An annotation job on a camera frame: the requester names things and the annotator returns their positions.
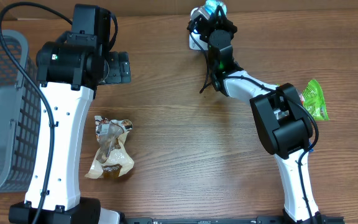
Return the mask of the teal snack packet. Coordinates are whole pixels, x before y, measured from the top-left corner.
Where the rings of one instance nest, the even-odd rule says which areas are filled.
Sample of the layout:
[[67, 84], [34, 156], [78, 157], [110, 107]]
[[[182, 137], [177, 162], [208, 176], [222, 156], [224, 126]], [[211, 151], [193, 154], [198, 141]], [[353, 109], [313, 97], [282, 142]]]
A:
[[226, 5], [222, 2], [222, 1], [218, 1], [218, 0], [206, 0], [205, 4], [204, 4], [204, 9], [206, 10], [206, 12], [209, 15], [212, 15], [213, 13], [215, 13], [216, 9], [218, 8], [218, 6], [221, 6], [223, 9], [223, 14], [226, 15], [227, 14], [227, 7]]

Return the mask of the beige snack bag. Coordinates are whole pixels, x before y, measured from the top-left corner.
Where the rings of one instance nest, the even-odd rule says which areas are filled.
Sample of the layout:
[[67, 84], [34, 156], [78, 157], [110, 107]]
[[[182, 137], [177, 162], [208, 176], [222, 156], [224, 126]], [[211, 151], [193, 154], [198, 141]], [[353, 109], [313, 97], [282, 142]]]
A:
[[117, 179], [126, 175], [134, 167], [134, 161], [124, 147], [127, 135], [133, 129], [132, 122], [102, 116], [95, 116], [94, 120], [99, 149], [85, 177]]

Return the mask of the green packet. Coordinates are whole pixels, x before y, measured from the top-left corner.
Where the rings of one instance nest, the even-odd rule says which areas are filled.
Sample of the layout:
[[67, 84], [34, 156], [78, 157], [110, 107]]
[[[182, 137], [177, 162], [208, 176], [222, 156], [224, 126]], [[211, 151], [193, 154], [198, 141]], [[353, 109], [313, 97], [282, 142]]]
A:
[[328, 121], [329, 116], [324, 99], [323, 89], [317, 80], [310, 80], [300, 93], [302, 105], [316, 121]]

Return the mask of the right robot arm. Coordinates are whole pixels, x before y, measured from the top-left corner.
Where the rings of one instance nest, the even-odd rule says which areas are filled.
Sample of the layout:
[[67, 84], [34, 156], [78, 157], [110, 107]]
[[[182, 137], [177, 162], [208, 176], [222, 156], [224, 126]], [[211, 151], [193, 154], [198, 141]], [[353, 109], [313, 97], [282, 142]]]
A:
[[287, 223], [317, 223], [321, 214], [313, 198], [308, 170], [309, 152], [319, 136], [316, 121], [302, 106], [296, 88], [270, 85], [251, 77], [234, 60], [231, 40], [237, 27], [221, 7], [212, 14], [197, 9], [188, 24], [206, 57], [205, 86], [248, 103], [264, 149], [275, 157], [283, 184], [284, 218]]

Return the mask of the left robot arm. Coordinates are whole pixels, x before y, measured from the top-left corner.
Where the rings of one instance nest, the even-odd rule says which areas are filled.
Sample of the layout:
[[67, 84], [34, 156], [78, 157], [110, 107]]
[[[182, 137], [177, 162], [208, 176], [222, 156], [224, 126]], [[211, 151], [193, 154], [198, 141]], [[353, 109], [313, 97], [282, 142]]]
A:
[[35, 167], [23, 202], [9, 210], [11, 223], [124, 223], [121, 212], [80, 195], [79, 163], [86, 116], [100, 85], [129, 83], [126, 52], [112, 47], [117, 19], [104, 8], [77, 4], [71, 30], [37, 53], [42, 100]]

